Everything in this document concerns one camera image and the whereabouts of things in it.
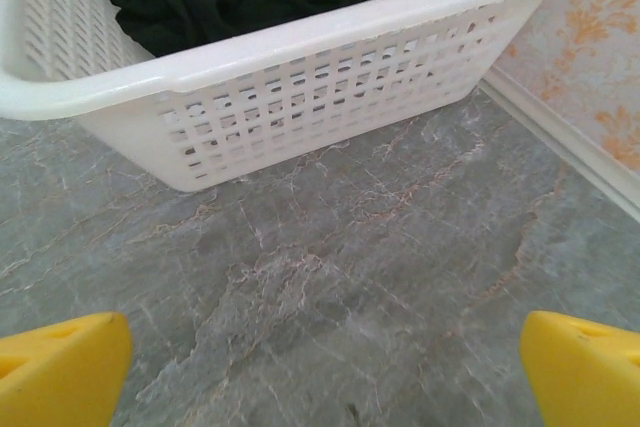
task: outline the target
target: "wallpaper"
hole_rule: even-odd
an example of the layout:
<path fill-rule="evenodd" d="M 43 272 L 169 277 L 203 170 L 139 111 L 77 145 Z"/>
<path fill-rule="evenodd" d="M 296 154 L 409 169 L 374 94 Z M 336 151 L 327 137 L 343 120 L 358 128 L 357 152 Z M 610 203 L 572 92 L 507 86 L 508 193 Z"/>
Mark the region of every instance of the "wallpaper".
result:
<path fill-rule="evenodd" d="M 640 0 L 546 0 L 497 66 L 640 173 Z"/>

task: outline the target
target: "laundry basket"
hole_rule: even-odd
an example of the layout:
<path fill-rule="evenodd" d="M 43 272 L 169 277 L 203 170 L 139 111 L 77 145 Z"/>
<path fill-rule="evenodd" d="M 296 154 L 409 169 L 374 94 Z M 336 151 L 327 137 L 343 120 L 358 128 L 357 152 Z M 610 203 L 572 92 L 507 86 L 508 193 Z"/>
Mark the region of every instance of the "laundry basket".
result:
<path fill-rule="evenodd" d="M 152 59 L 108 0 L 0 0 L 0 116 L 200 190 L 463 98 L 541 1 L 375 0 Z"/>

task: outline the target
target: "gray marble tile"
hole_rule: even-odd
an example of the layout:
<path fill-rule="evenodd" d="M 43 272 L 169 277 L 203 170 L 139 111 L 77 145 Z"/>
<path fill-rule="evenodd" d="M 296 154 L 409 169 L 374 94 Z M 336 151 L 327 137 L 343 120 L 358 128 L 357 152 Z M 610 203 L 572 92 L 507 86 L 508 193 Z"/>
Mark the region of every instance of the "gray marble tile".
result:
<path fill-rule="evenodd" d="M 102 310 L 115 426 L 541 426 L 528 312 L 640 330 L 640 227 L 475 92 L 197 194 L 0 123 L 0 336 Z"/>

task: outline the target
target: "white baseboard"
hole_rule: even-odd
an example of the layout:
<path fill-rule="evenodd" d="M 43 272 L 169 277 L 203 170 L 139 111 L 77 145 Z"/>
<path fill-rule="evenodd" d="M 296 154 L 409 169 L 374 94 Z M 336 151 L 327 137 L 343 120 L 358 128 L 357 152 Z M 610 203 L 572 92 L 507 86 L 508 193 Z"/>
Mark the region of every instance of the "white baseboard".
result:
<path fill-rule="evenodd" d="M 480 82 L 498 105 L 640 222 L 640 176 L 582 135 L 508 74 L 492 67 Z"/>

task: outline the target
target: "yellow plastic part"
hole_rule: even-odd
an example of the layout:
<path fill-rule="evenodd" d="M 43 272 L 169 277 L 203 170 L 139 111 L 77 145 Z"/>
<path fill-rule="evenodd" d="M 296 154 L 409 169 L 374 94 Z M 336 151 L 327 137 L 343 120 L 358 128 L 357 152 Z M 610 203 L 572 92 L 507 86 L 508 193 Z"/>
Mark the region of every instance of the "yellow plastic part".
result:
<path fill-rule="evenodd" d="M 0 426 L 108 427 L 131 357 L 117 313 L 0 339 Z"/>
<path fill-rule="evenodd" d="M 546 427 L 640 426 L 639 334 L 534 312 L 520 353 Z"/>

